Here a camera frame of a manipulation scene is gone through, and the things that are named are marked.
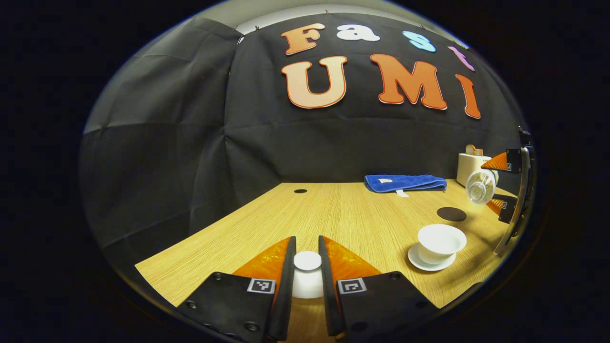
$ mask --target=screw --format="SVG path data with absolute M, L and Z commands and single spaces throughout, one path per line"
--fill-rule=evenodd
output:
M 259 331 L 259 326 L 255 322 L 246 322 L 246 329 L 248 331 Z

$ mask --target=folded towel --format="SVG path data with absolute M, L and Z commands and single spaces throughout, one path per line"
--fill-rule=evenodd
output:
M 447 180 L 432 175 L 367 175 L 364 183 L 372 192 L 403 190 L 446 190 Z

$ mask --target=white teacup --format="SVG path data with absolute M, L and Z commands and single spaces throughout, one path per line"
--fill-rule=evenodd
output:
M 445 224 L 432 224 L 421 228 L 420 259 L 428 264 L 439 264 L 466 246 L 466 235 L 458 228 Z

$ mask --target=table surface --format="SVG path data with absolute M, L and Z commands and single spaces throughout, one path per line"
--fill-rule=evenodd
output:
M 306 193 L 295 193 L 306 189 Z M 153 288 L 175 306 L 212 272 L 233 273 L 270 245 L 296 236 L 296 251 L 318 251 L 326 236 L 353 251 L 382 273 L 400 271 L 441 308 L 472 284 L 485 280 L 502 261 L 494 255 L 508 224 L 483 205 L 468 201 L 454 179 L 447 190 L 374 193 L 363 182 L 283 183 L 182 242 L 138 263 Z M 497 194 L 512 195 L 501 189 Z M 467 218 L 450 222 L 436 211 L 462 209 Z M 413 266 L 407 252 L 419 229 L 447 224 L 462 230 L 466 247 L 438 272 Z M 334 342 L 326 332 L 323 299 L 293 298 L 289 342 Z

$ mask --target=round coaster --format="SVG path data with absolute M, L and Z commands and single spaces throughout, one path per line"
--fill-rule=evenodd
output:
M 436 211 L 436 214 L 438 214 L 439 217 L 445 220 L 451 220 L 452 222 L 461 222 L 466 219 L 466 212 L 459 208 L 439 208 L 439 210 Z

